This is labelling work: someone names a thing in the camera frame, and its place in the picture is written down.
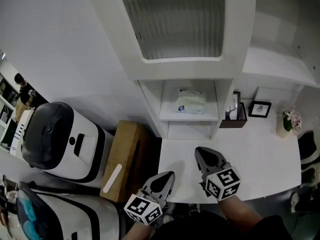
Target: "white table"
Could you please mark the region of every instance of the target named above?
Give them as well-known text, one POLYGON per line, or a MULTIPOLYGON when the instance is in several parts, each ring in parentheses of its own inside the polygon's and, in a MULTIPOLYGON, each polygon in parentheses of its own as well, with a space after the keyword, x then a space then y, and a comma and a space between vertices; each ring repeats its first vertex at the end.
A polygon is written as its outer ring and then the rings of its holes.
POLYGON ((175 172, 175 184, 169 202, 216 203, 199 185, 201 172, 195 160, 195 148, 215 149, 235 166, 242 178, 237 195, 250 200, 273 195, 301 184, 298 140, 290 133, 276 133, 277 116, 270 110, 267 118, 248 117, 243 128, 219 129, 214 140, 162 141, 159 173, 175 172))

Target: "teal object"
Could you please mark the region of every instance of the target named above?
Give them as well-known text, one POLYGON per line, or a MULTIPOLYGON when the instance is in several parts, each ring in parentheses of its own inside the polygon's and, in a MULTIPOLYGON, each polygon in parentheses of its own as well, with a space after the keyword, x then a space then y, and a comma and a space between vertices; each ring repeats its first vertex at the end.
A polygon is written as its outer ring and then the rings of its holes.
POLYGON ((37 217, 31 200, 23 198, 20 201, 23 204, 24 212, 28 216, 29 220, 35 222, 37 220, 37 217))
POLYGON ((41 240, 40 236, 38 235, 35 225, 32 221, 27 220, 23 224, 23 231, 25 235, 30 239, 30 240, 41 240))

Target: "shelf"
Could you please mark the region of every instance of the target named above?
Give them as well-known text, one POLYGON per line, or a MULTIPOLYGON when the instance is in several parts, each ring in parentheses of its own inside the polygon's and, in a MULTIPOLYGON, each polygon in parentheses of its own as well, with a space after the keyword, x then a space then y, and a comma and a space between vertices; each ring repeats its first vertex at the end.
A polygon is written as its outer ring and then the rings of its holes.
POLYGON ((292 47, 262 38, 252 38, 243 73, 277 77, 297 84, 320 88, 292 47))
POLYGON ((4 121, 0 120, 0 126, 2 126, 3 128, 6 128, 7 124, 4 121))
POLYGON ((210 79, 165 81, 159 119, 162 121, 218 121, 219 113, 214 81, 210 79), (206 93, 205 114, 179 113, 175 110, 180 88, 206 93))
POLYGON ((15 108, 4 98, 2 97, 2 95, 0 95, 0 100, 2 100, 4 102, 4 104, 6 104, 6 106, 11 109, 14 110, 15 108))

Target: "flower pot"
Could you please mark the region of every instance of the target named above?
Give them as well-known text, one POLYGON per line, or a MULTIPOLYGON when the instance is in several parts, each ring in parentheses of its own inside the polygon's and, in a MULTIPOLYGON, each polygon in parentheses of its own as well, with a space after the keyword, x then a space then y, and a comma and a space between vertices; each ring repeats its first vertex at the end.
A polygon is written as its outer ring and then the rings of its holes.
POLYGON ((281 118, 281 120, 278 120, 278 123, 276 124, 276 133, 280 138, 285 138, 289 135, 290 131, 287 131, 284 128, 284 120, 281 118))

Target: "cabinet door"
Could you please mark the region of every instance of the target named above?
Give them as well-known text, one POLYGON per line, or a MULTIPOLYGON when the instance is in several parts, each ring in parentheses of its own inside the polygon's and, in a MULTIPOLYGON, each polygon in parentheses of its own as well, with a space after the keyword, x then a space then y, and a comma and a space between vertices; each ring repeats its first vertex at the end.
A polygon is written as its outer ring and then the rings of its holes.
POLYGON ((91 0, 131 80, 235 78, 256 0, 91 0))

